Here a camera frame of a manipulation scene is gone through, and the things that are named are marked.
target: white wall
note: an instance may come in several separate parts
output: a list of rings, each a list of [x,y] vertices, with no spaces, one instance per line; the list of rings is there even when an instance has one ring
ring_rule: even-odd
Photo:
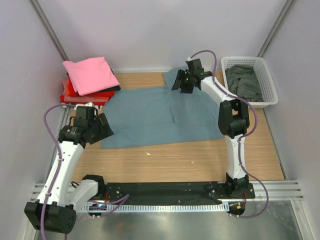
[[[265,56],[279,97],[277,105],[265,109],[267,120],[285,173],[298,180],[316,231],[320,225],[319,10],[318,0],[297,1]]]
[[[285,0],[39,0],[72,61],[117,72],[180,67],[203,49],[256,56]],[[201,56],[212,66],[212,56]]]
[[[59,103],[62,61],[27,0],[0,1],[0,239],[21,239],[53,143],[43,114]],[[57,132],[62,109],[48,117]]]

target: plastic basket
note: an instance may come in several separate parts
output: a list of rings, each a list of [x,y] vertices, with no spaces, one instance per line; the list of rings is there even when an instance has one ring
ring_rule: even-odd
[[[249,102],[254,108],[261,109],[278,102],[278,95],[266,61],[256,56],[226,56],[221,59],[224,86],[228,89],[226,69],[234,65],[253,66],[256,78],[259,81],[263,102]]]

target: folded cloth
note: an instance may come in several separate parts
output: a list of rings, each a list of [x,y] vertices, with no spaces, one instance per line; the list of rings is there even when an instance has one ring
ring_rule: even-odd
[[[65,98],[66,98],[66,96],[61,95],[60,96],[60,103],[62,103],[62,104],[87,104],[87,103],[91,103],[90,101],[89,102],[86,102],[86,101],[83,101],[83,102],[82,101],[66,101]],[[104,106],[105,102],[94,101],[93,104],[97,105],[97,106]]]
[[[80,96],[77,93],[77,90],[72,85],[72,82],[71,82],[69,74],[68,73],[66,73],[66,74],[68,76],[68,83],[67,83],[67,86],[66,86],[66,95],[70,96],[70,97],[78,97],[78,96]],[[98,92],[87,94],[86,96],[95,97],[95,98],[99,98],[99,97],[107,97],[107,98],[109,98],[108,94],[104,94],[104,92],[119,91],[119,90],[121,90],[121,87],[118,85],[118,86],[113,86],[113,87],[109,87],[109,88],[103,89],[103,90],[98,91]]]
[[[103,56],[79,62],[64,61],[63,65],[80,96],[119,85]]]
[[[90,102],[95,102],[95,103],[106,103],[110,98],[112,98],[115,95],[115,91],[109,91],[108,97],[105,98],[98,98],[98,97],[92,97],[92,96],[67,96],[67,85],[68,85],[68,80],[63,79],[62,80],[62,85],[64,87],[62,95],[64,96],[64,101],[69,101],[69,102],[82,102],[82,103],[90,103]]]
[[[245,97],[248,102],[264,101],[253,66],[234,65],[225,70],[225,77],[231,93]]]

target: wooden table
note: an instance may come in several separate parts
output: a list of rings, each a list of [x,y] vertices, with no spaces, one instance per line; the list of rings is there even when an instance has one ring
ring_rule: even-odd
[[[222,72],[216,76],[223,83]],[[165,84],[159,72],[119,73],[116,77],[123,89]],[[249,114],[252,127],[254,116],[251,111]],[[283,180],[264,112],[257,109],[257,114],[258,127],[245,140],[247,170],[261,180]],[[102,149],[96,143],[86,146],[72,180],[80,182],[86,174],[95,174],[110,183],[224,181],[227,168],[224,138],[114,149]]]

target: robotic arm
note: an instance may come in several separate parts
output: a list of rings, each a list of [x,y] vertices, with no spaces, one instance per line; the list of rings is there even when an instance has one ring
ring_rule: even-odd
[[[68,194],[69,183],[87,143],[94,144],[114,133],[112,132],[104,113],[92,103],[78,104],[73,121],[64,126],[60,132],[62,163],[59,174],[59,155],[55,157],[50,174],[39,194],[36,202],[27,202],[24,212],[36,230],[41,228],[42,208],[46,201],[49,186],[54,182],[50,195],[46,201],[44,228],[47,231],[68,234],[76,222],[77,212],[90,199],[101,199],[106,193],[105,181],[102,176],[86,175],[80,185]]]
[[[248,106],[231,97],[232,93],[211,72],[204,71],[200,59],[190,59],[186,63],[188,69],[178,71],[172,90],[180,88],[181,93],[191,94],[194,87],[198,87],[220,105],[218,127],[225,137],[228,151],[226,187],[231,197],[241,197],[249,187],[249,177],[240,166],[238,155],[241,154],[242,166],[245,168],[245,137],[241,136],[247,133],[250,125]]]

